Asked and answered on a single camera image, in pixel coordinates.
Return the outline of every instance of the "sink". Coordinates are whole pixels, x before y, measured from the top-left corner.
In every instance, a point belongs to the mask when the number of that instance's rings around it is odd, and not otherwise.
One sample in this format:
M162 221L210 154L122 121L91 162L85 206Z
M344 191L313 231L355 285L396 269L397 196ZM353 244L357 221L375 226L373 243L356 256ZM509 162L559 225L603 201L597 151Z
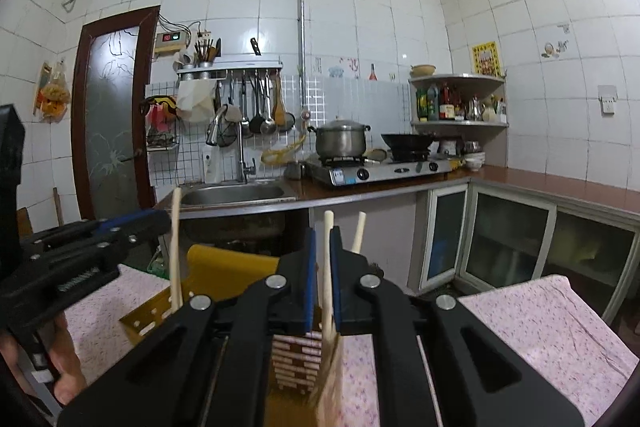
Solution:
M296 194L282 182L254 182L246 185L204 185L183 195L181 204L222 206L237 203L274 203L291 201Z

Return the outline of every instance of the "digital display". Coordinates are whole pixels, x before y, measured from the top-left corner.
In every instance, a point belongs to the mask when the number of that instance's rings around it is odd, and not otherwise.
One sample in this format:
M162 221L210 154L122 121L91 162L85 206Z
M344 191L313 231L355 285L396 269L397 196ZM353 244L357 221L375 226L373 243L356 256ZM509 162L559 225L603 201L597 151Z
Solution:
M177 32L177 33L165 33L162 36L162 42L178 41L178 40L180 40L180 32Z

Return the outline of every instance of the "screw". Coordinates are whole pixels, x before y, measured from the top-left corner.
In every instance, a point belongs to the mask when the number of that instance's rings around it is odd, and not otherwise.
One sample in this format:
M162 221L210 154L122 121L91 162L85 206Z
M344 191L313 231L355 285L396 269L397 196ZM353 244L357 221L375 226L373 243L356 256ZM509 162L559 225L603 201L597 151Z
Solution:
M360 277L360 285L372 290L373 288L380 286L380 277L373 275L372 273L367 273Z
M284 288L284 286L287 283L287 278L284 277L284 275L270 275L267 277L267 280L265 281L266 285L273 289L273 290L279 290L280 288Z
M194 310L203 311L211 306L211 299L206 295L196 295L189 301L189 306Z
M456 300L451 295L443 294L436 297L436 306L441 310L452 310L455 305Z

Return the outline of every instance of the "wooden stick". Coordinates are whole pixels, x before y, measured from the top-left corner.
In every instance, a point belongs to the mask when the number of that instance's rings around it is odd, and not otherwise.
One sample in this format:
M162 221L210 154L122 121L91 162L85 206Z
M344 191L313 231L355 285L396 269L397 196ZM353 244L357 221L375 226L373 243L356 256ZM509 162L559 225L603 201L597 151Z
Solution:
M331 229L334 227L334 213L324 212L324 259L322 277L322 347L331 353L335 337L334 294L331 278Z
M353 253L360 253L362 248L362 236L364 235L364 225L367 222L367 214L364 212L358 213L358 225L356 227L356 236L353 238L353 246L351 251Z
M178 229L180 227L180 187L174 188L171 205L171 248L169 250L169 283L171 286L171 311L176 312L182 306L182 288L180 285L180 260L178 258Z

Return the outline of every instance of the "door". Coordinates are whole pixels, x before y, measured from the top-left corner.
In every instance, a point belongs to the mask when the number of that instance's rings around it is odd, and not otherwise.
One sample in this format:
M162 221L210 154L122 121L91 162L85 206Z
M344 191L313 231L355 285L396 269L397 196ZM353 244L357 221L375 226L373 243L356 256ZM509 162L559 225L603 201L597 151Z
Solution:
M72 94L71 142L80 215L102 219L150 208L145 98L159 7L82 28Z
M473 187L460 277L480 291L536 279L555 222L553 203Z
M420 291L453 279L465 222L466 187L437 188L428 196L428 220Z
M572 290L608 322L626 294L621 285L623 275L630 272L635 245L633 227L600 216L558 210L542 275L566 276ZM620 299L614 301L614 295L620 295Z

